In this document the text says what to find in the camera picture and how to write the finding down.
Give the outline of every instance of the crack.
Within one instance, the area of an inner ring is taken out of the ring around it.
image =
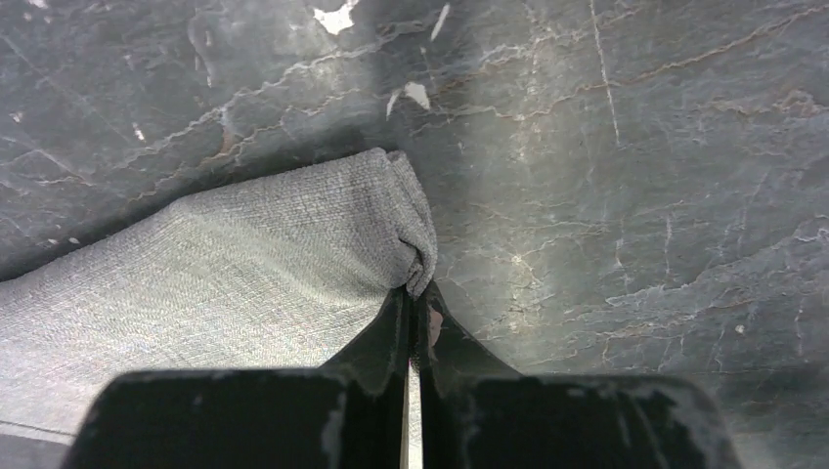
[[[67,433],[67,432],[62,432],[62,431],[59,431],[59,430],[52,430],[52,429],[43,428],[43,427],[36,427],[34,425],[26,425],[24,423],[10,422],[8,420],[0,420],[0,425],[9,425],[9,426],[12,426],[12,427],[25,428],[27,430],[37,430],[39,432],[51,433],[53,435],[60,435],[62,437],[74,437],[75,436],[75,434],[73,434],[73,433]]]
[[[562,103],[571,101],[575,98],[578,98],[579,96],[583,95],[584,93],[604,89],[605,86],[606,85],[604,83],[578,86],[578,87],[576,87],[576,89],[571,94],[559,97],[555,101],[550,103],[547,106],[546,109],[537,109],[537,110],[534,110],[534,111],[532,111],[530,113],[527,113],[527,114],[523,114],[523,113],[511,114],[511,113],[501,112],[495,106],[469,105],[469,106],[460,107],[458,109],[449,109],[445,112],[446,115],[447,115],[446,121],[439,122],[439,123],[429,122],[429,123],[423,124],[420,127],[417,127],[416,129],[414,129],[412,132],[410,132],[409,136],[410,137],[415,137],[415,136],[419,135],[420,133],[422,133],[423,131],[425,131],[427,129],[439,129],[441,127],[445,127],[445,126],[451,124],[452,122],[454,122],[455,120],[457,120],[460,117],[465,117],[465,116],[469,116],[469,115],[476,115],[476,114],[483,114],[483,113],[486,113],[486,112],[492,112],[495,115],[495,117],[498,117],[498,118],[501,118],[501,119],[512,120],[513,122],[519,122],[519,123],[524,122],[526,120],[538,117],[540,115],[550,115],[552,113],[552,110],[553,110],[554,107],[556,107],[558,105],[561,105]],[[433,114],[438,114],[438,115],[441,114],[441,112],[432,112],[432,113]]]
[[[670,359],[668,357],[668,351],[671,350],[671,346],[674,344],[674,338],[671,338],[671,339],[667,340],[666,342],[668,342],[668,343],[665,345],[665,351],[662,352],[662,358],[659,359],[659,364],[656,365],[656,372],[658,372],[658,373],[661,373],[662,372],[662,367],[665,366],[665,364],[670,361]]]
[[[82,186],[92,187],[91,184],[78,179],[76,176],[66,176],[65,178],[54,179],[54,180],[41,180],[35,181],[35,184],[38,186],[52,186],[53,184],[61,184],[61,183],[75,183],[80,184]]]
[[[429,63],[429,59],[426,57],[426,49],[423,48],[423,47],[420,48],[420,56],[423,57],[423,63],[426,65],[426,73],[429,75],[429,83],[431,83],[433,89],[437,89],[437,85],[435,84],[435,76],[432,73],[432,65]],[[446,117],[446,125],[449,126],[449,124],[450,124],[449,115],[444,111],[443,106],[438,102],[437,99],[435,99],[434,102],[435,102],[435,105],[437,105],[438,111],[440,113],[444,114],[444,116]],[[453,137],[455,137],[455,140],[458,140],[460,142],[460,139],[458,138],[457,135],[455,135],[455,132],[453,132]],[[461,153],[461,155],[463,154],[463,148],[462,147],[460,148],[460,153]]]
[[[450,277],[435,278],[435,282],[440,281],[440,280],[445,280],[445,281],[447,281],[447,282],[449,282],[449,283],[452,283],[452,284],[453,284],[454,286],[456,286],[457,288],[460,288],[460,291],[462,291],[462,292],[463,292],[463,294],[466,296],[466,300],[467,300],[467,301],[469,301],[469,304],[470,304],[470,305],[472,305],[472,311],[480,311],[480,310],[478,309],[478,305],[477,305],[477,304],[475,303],[475,301],[472,299],[472,295],[470,295],[470,294],[469,294],[469,291],[468,291],[468,290],[466,290],[466,287],[464,287],[463,285],[461,285],[461,284],[460,284],[460,282],[458,282],[458,281],[457,281],[457,280],[455,280],[454,278],[450,278]]]
[[[752,203],[754,203],[754,199],[757,197],[757,194],[760,193],[760,190],[763,188],[763,184],[768,179],[768,174],[770,172],[770,169],[765,171],[765,174],[763,174],[763,177],[760,179],[760,182],[757,184],[754,191],[749,196],[749,199],[746,201],[746,205],[743,207],[742,210],[740,210],[740,224],[738,227],[740,230],[740,235],[737,237],[737,257],[739,257],[743,251],[743,235],[746,232],[746,227],[748,224],[749,210],[751,209],[751,205]]]
[[[19,232],[20,232],[23,236],[25,236],[25,237],[30,237],[30,236],[29,236],[29,234],[28,234],[28,232],[27,232],[26,230],[24,230],[24,229],[20,226],[20,224],[18,224],[18,222],[16,222],[16,221],[15,221],[15,219],[13,219],[12,217],[10,217],[10,216],[8,216],[8,215],[6,215],[6,214],[4,214],[4,213],[0,213],[0,219],[2,219],[2,220],[6,220],[7,222],[9,222],[9,224],[10,224],[10,225],[12,225],[13,227],[15,227],[15,229],[16,229],[17,231],[19,231]]]
[[[567,355],[559,355],[559,356],[555,356],[555,357],[550,357],[548,359],[537,360],[535,362],[522,363],[521,367],[523,369],[528,369],[531,366],[539,366],[539,365],[547,364],[547,363],[550,363],[550,362],[563,362],[565,360],[574,359],[578,355],[579,355],[579,350],[578,349],[573,349],[573,351],[570,352]]]
[[[703,283],[703,282],[706,282],[706,281],[716,282],[716,280],[714,278],[706,278],[704,276],[711,270],[724,271],[724,270],[727,270],[729,268],[734,268],[735,266],[739,266],[740,264],[744,264],[744,263],[747,263],[749,261],[756,260],[758,257],[763,256],[766,253],[777,252],[780,249],[784,249],[786,247],[787,243],[791,242],[794,239],[799,239],[799,240],[804,240],[804,241],[814,240],[814,239],[811,239],[811,238],[803,239],[803,238],[798,237],[798,233],[801,230],[801,225],[805,222],[806,221],[801,222],[800,225],[794,230],[794,232],[792,234],[787,235],[787,236],[783,236],[777,242],[775,242],[772,245],[767,246],[763,249],[758,250],[757,253],[755,253],[755,254],[753,254],[749,257],[744,257],[742,259],[737,259],[734,262],[731,262],[731,263],[728,263],[728,264],[722,264],[722,265],[715,266],[715,267],[712,267],[710,269],[704,270],[690,283],[684,284],[682,286],[674,287],[674,288],[664,288],[665,285],[647,286],[647,287],[641,288],[638,291],[635,291],[635,292],[627,294],[627,295],[606,298],[605,302],[608,302],[608,301],[613,301],[614,303],[619,302],[620,305],[621,305],[622,303],[624,303],[625,299],[635,298],[637,295],[647,294],[648,291],[653,290],[653,289],[659,289],[660,291],[662,291],[664,293],[669,293],[669,292],[678,292],[678,291],[688,289],[688,288],[693,288],[695,286],[698,286],[700,283]]]
[[[35,73],[37,73],[38,75],[43,77],[43,79],[46,80],[46,82],[49,83],[49,85],[52,88],[54,88],[55,91],[57,91],[60,95],[63,95],[64,98],[66,98],[74,106],[79,107],[81,110],[83,110],[84,113],[91,112],[91,113],[97,115],[104,122],[104,125],[109,127],[109,129],[112,132],[117,134],[128,145],[132,145],[132,141],[130,139],[128,139],[127,136],[122,134],[118,129],[116,129],[115,126],[112,125],[112,122],[110,122],[106,117],[104,117],[104,115],[101,114],[101,112],[99,110],[97,110],[94,106],[90,105],[89,102],[86,101],[86,99],[83,96],[79,95],[78,93],[72,91],[69,88],[65,88],[65,87],[61,86],[58,82],[53,80],[51,76],[47,75],[43,70],[41,70],[35,64],[33,64],[32,61],[30,61],[25,56],[22,49],[20,47],[18,47],[18,45],[15,42],[13,42],[8,36],[6,36],[5,34],[0,34],[0,39],[3,39],[3,41],[9,46],[9,48],[12,49],[12,51],[15,53],[15,55],[17,55],[24,62],[26,62],[26,64],[28,64],[28,66],[32,70],[34,70]]]
[[[790,16],[790,17],[787,17],[783,20],[760,26],[757,29],[755,29],[754,31],[752,31],[749,35],[744,36],[740,39],[731,41],[727,44],[721,45],[721,46],[717,47],[716,49],[712,49],[712,50],[710,50],[708,52],[705,52],[703,54],[700,54],[698,56],[694,56],[694,57],[691,57],[691,58],[688,58],[688,59],[684,59],[684,60],[681,60],[679,62],[671,62],[669,64],[663,64],[663,65],[661,65],[657,68],[654,68],[652,70],[645,71],[645,72],[641,73],[639,76],[637,76],[635,78],[631,78],[631,79],[628,79],[628,80],[621,80],[621,82],[622,82],[622,84],[625,84],[625,85],[632,85],[634,83],[640,83],[642,81],[653,78],[654,76],[659,75],[660,73],[663,73],[665,71],[668,71],[668,70],[671,70],[671,69],[674,69],[674,68],[683,68],[683,67],[688,66],[690,64],[696,64],[696,63],[702,62],[702,61],[704,61],[705,59],[707,59],[709,57],[724,54],[724,53],[730,51],[731,49],[734,49],[735,47],[743,46],[743,45],[748,44],[748,43],[750,43],[751,41],[753,41],[757,38],[769,35],[772,32],[777,31],[778,29],[782,29],[782,28],[788,26],[789,24],[791,24],[795,21],[798,21],[798,20],[800,20],[802,18],[805,18],[805,17],[808,17],[810,15],[815,15],[815,14],[822,13],[826,10],[829,10],[829,4],[821,5],[819,7],[812,7],[812,8],[809,8],[807,10],[803,10],[803,11],[801,11],[799,13],[796,13],[796,14]]]
[[[745,107],[741,101],[743,100],[713,100],[698,106],[696,110],[714,109],[720,112],[734,112],[744,118],[775,111],[783,115],[794,115],[796,118],[811,118],[829,111],[829,107],[815,102],[813,94],[801,89],[789,91],[785,97],[768,107]]]
[[[17,192],[18,195],[29,195],[31,193],[31,190],[25,189],[23,186],[15,186],[7,177],[0,178],[0,187]]]
[[[631,294],[631,282],[633,280],[631,279],[631,276],[628,275],[628,269],[625,268],[625,264],[622,264],[622,259],[619,257],[619,249],[621,249],[622,246],[624,246],[624,245],[625,245],[625,231],[624,231],[624,228],[622,228],[622,237],[616,240],[616,252],[615,252],[615,255],[616,255],[616,268],[617,269],[622,269],[622,279],[623,279],[623,282],[625,283],[625,293],[630,295]]]
[[[673,212],[665,217],[665,245],[663,246],[665,253],[665,281],[668,281],[668,277],[671,275],[671,260],[668,257],[668,248],[671,245],[671,239],[674,237],[674,224],[671,221],[672,215]]]
[[[25,148],[28,149],[27,152],[16,156],[12,161],[23,158],[24,156],[28,156],[28,155],[33,154],[33,153],[39,153],[39,154],[43,155],[44,158],[46,158],[46,159],[52,161],[53,163],[55,163],[56,166],[58,166],[59,168],[61,168],[65,172],[67,172],[70,175],[77,178],[79,180],[78,182],[80,184],[83,184],[84,186],[92,187],[92,184],[90,183],[90,181],[82,173],[76,171],[71,166],[69,166],[67,163],[65,163],[61,158],[49,153],[48,151],[46,151],[44,149],[40,149],[40,148],[38,148],[37,146],[35,146],[31,143],[22,142],[18,139],[15,139],[13,137],[9,137],[9,136],[6,136],[6,135],[0,135],[0,140],[5,140],[6,142],[17,144],[17,145],[20,145],[20,146],[25,147]],[[6,164],[11,163],[12,161],[8,161],[6,163],[3,163],[3,165],[5,166]]]
[[[332,102],[342,100],[346,96],[348,96],[352,93],[361,92],[361,91],[362,90],[359,90],[357,88],[353,88],[353,89],[348,90],[348,91],[346,91],[346,92],[344,92],[340,95],[328,97],[328,98],[326,98],[326,100],[321,105],[319,105],[317,107],[312,107],[312,108],[309,108],[309,109],[303,109],[303,108],[295,107],[294,105],[290,105],[290,106],[285,108],[285,110],[283,111],[283,114],[280,117],[280,120],[277,124],[266,126],[266,127],[258,127],[256,129],[253,129],[253,132],[251,132],[250,135],[248,135],[247,137],[244,137],[243,139],[241,139],[238,142],[236,142],[236,134],[234,134],[226,126],[223,130],[222,147],[219,149],[219,151],[217,153],[213,154],[212,156],[208,156],[208,157],[202,159],[196,166],[180,166],[180,167],[178,167],[169,176],[166,176],[164,178],[161,178],[161,179],[155,181],[153,183],[153,189],[152,190],[141,192],[138,195],[136,195],[135,197],[128,198],[126,204],[124,205],[124,207],[121,210],[122,211],[126,210],[127,206],[129,206],[129,204],[132,203],[132,202],[137,202],[137,201],[142,200],[146,197],[158,194],[158,191],[159,191],[162,184],[164,184],[168,181],[172,181],[174,179],[179,178],[186,171],[197,171],[197,170],[201,169],[204,165],[206,165],[210,162],[222,159],[224,157],[231,157],[237,163],[239,163],[238,158],[243,153],[244,148],[247,147],[248,145],[250,145],[251,143],[253,143],[256,140],[256,137],[259,134],[263,133],[263,132],[269,132],[269,131],[280,130],[281,129],[281,130],[283,130],[283,132],[285,132],[288,135],[288,137],[290,139],[295,141],[295,139],[290,134],[288,134],[287,131],[284,129],[284,117],[289,112],[291,112],[292,110],[296,110],[298,112],[302,112],[302,113],[306,114],[309,117],[314,116],[314,115],[320,113],[325,107],[330,105]]]
[[[174,132],[172,134],[169,134],[169,135],[163,137],[162,139],[156,140],[151,145],[148,145],[148,146],[144,147],[143,148],[144,152],[138,152],[135,155],[130,156],[125,161],[121,162],[120,164],[118,164],[115,167],[123,169],[123,168],[126,168],[127,166],[129,166],[131,163],[135,162],[138,158],[141,158],[143,156],[149,156],[149,155],[152,155],[152,154],[160,153],[162,150],[164,150],[166,147],[168,147],[173,142],[174,139],[186,136],[187,134],[192,132],[194,129],[196,129],[199,125],[207,123],[212,119],[220,118],[225,112],[228,111],[229,108],[233,107],[236,103],[238,103],[239,100],[241,100],[243,98],[256,97],[256,96],[261,95],[262,93],[264,93],[265,91],[267,91],[269,89],[278,88],[278,87],[284,85],[285,82],[294,73],[312,70],[317,65],[328,62],[328,61],[333,61],[333,60],[338,60],[338,59],[353,60],[353,59],[358,59],[358,58],[360,58],[362,56],[365,56],[365,55],[374,54],[374,53],[380,51],[386,44],[394,41],[398,37],[400,37],[402,35],[406,35],[406,34],[420,32],[421,30],[425,30],[425,27],[422,27],[420,29],[413,29],[412,31],[395,30],[394,32],[392,32],[390,34],[380,35],[379,36],[379,41],[377,41],[377,42],[368,44],[368,45],[363,46],[363,47],[359,47],[359,48],[351,50],[351,51],[335,52],[333,54],[327,54],[327,55],[324,55],[324,56],[321,56],[321,57],[317,57],[317,58],[312,59],[310,61],[302,61],[302,62],[298,62],[296,64],[292,64],[291,66],[289,66],[288,68],[286,68],[283,71],[282,75],[276,81],[273,81],[273,82],[272,81],[264,81],[259,86],[259,88],[255,89],[255,90],[250,90],[248,88],[239,89],[224,104],[222,104],[218,107],[214,107],[211,110],[205,112],[198,119],[191,121],[187,125],[187,127],[185,127],[184,129],[182,129],[180,131],[177,131],[177,132]]]
[[[498,210],[495,210],[494,208],[490,207],[489,205],[486,205],[486,204],[483,204],[483,203],[468,202],[467,205],[469,205],[471,207],[481,209],[482,211],[490,213],[492,216],[488,217],[486,220],[491,220],[493,218],[500,218],[502,220],[506,220],[507,222],[515,224],[515,225],[521,225],[523,223],[519,220],[516,220],[514,218],[510,218],[506,215],[503,215]],[[603,231],[603,227],[606,224],[607,224],[607,222],[605,222],[605,221],[595,222],[595,223],[564,222],[564,221],[562,221],[562,222],[550,223],[549,225],[534,225],[534,226],[522,225],[521,229],[522,230],[547,230],[547,229],[558,228],[558,227],[582,228],[583,230],[575,233],[575,235],[595,235],[595,234],[601,233]]]
[[[720,366],[718,371],[722,371],[722,362],[720,361],[720,343],[722,342],[723,336],[725,336],[725,326],[722,327],[722,331],[720,332],[720,337],[717,339],[717,342],[711,346],[711,354],[708,355],[708,361],[705,363],[706,369],[708,369],[711,362],[717,362]]]
[[[610,116],[613,119],[613,131],[616,133],[616,147],[621,145],[619,139],[619,121],[616,119],[616,107],[613,105],[613,94],[610,92],[610,82],[607,81],[607,66],[604,60],[604,51],[601,49],[601,39],[598,34],[598,20],[595,15],[595,0],[589,0],[590,16],[593,20],[593,37],[596,43],[599,62],[601,63],[601,78],[604,81],[604,90],[607,92],[607,101],[610,104]]]
[[[801,315],[803,314],[803,304],[805,298],[801,298],[801,304],[798,307],[798,313],[795,316],[795,335],[798,338],[798,357],[803,356],[803,332],[801,331]]]
[[[635,15],[635,14],[641,12],[642,10],[644,10],[644,8],[645,7],[643,5],[640,5],[636,8],[630,8],[629,7],[626,12],[622,13],[619,16],[613,17],[613,18],[611,18],[607,21],[599,21],[598,22],[598,28],[601,30],[601,29],[604,29],[605,27],[610,26],[611,24],[613,24],[617,21],[621,21],[621,20],[624,20],[625,18],[632,17],[633,15]]]

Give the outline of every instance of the marble floor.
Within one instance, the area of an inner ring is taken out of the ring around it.
[[[827,31],[827,0],[4,4],[0,278],[404,149],[500,358],[685,376],[745,467],[827,467]]]

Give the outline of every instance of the white vein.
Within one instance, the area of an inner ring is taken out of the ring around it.
[[[671,274],[671,260],[668,258],[668,248],[671,246],[671,238],[674,237],[674,225],[671,223],[671,215],[665,217],[665,278]]]
[[[798,314],[795,316],[795,335],[798,337],[798,357],[803,356],[803,331],[801,330],[801,315],[803,314],[804,300],[801,299],[801,306],[798,308]]]
[[[604,80],[604,89],[607,91],[607,101],[610,103],[610,116],[613,118],[613,131],[616,132],[616,146],[620,145],[619,122],[616,120],[616,107],[613,106],[613,95],[610,93],[610,81],[607,79],[607,67],[604,65],[604,51],[601,50],[601,40],[598,36],[598,19],[595,15],[595,0],[590,0],[590,16],[593,19],[593,38],[596,41],[598,59],[601,63],[601,78]]]
[[[191,30],[193,31],[193,33],[195,33],[195,29],[189,27],[188,28],[188,35],[191,34]],[[293,65],[289,66],[285,71],[283,71],[283,73],[279,77],[279,79],[274,80],[274,81],[263,81],[262,84],[260,85],[260,87],[255,89],[255,90],[247,90],[247,89],[242,88],[241,90],[236,91],[233,94],[233,96],[226,103],[224,103],[223,105],[214,107],[211,110],[209,110],[209,111],[205,112],[204,114],[202,114],[201,116],[199,116],[198,119],[190,121],[190,123],[185,128],[183,128],[182,130],[179,130],[177,132],[173,132],[173,133],[167,135],[166,137],[164,137],[162,139],[156,140],[152,144],[142,148],[139,151],[132,152],[132,154],[128,155],[121,163],[118,163],[115,167],[116,168],[125,168],[129,164],[131,164],[132,162],[136,161],[137,159],[139,159],[143,156],[147,156],[147,155],[151,155],[151,154],[158,154],[165,147],[170,145],[174,140],[182,138],[182,137],[190,134],[194,129],[198,128],[198,126],[203,125],[203,124],[205,124],[207,122],[210,122],[211,120],[217,118],[217,116],[219,116],[222,112],[225,112],[227,109],[229,109],[229,108],[233,107],[234,105],[236,105],[239,102],[239,100],[241,100],[242,98],[259,96],[260,94],[264,93],[265,91],[267,91],[269,89],[279,88],[294,73],[307,71],[307,70],[313,70],[317,65],[325,63],[327,61],[331,61],[331,60],[357,59],[359,57],[375,53],[375,52],[379,51],[380,49],[382,49],[383,46],[385,46],[386,44],[388,44],[388,43],[394,41],[395,39],[397,39],[398,37],[400,37],[401,34],[404,34],[404,31],[405,31],[404,29],[396,30],[395,32],[393,32],[391,34],[382,36],[380,38],[379,42],[371,43],[371,44],[368,44],[366,46],[359,47],[359,48],[357,48],[355,50],[352,50],[352,51],[337,52],[337,53],[334,53],[334,54],[329,54],[329,55],[325,55],[325,56],[322,56],[322,57],[317,57],[317,58],[312,59],[310,61],[298,62],[296,64],[293,64]],[[193,43],[194,47],[200,47],[200,45],[199,45],[200,43],[198,41],[195,41],[193,38],[191,38],[191,43]],[[204,64],[205,64],[205,66],[209,67],[209,63],[205,62]]]
[[[23,53],[23,50],[20,47],[18,47],[18,45],[15,42],[13,42],[8,36],[6,36],[4,34],[0,34],[0,39],[2,39],[3,42],[5,42],[9,46],[9,48],[12,49],[12,51],[15,53],[15,55],[20,57],[21,60],[23,60],[29,66],[29,68],[31,68],[32,70],[34,70],[35,73],[37,73],[38,75],[43,77],[43,79],[46,80],[46,82],[49,83],[49,85],[51,85],[52,88],[55,89],[55,91],[57,91],[58,93],[64,95],[64,97],[70,103],[72,103],[73,106],[80,107],[81,110],[83,110],[85,112],[94,113],[95,115],[97,115],[104,122],[104,125],[109,127],[109,129],[112,132],[114,132],[120,138],[122,138],[124,140],[124,142],[126,142],[127,144],[130,143],[129,139],[127,139],[126,136],[123,133],[121,133],[118,129],[116,129],[115,126],[112,125],[112,123],[106,117],[104,117],[104,115],[101,114],[101,112],[97,108],[95,108],[94,106],[89,104],[89,102],[86,101],[85,97],[79,95],[78,93],[76,93],[74,90],[72,90],[70,88],[65,88],[65,87],[61,86],[61,84],[59,84],[57,81],[52,79],[52,77],[49,76],[46,72],[41,70],[39,67],[35,66],[35,64]]]

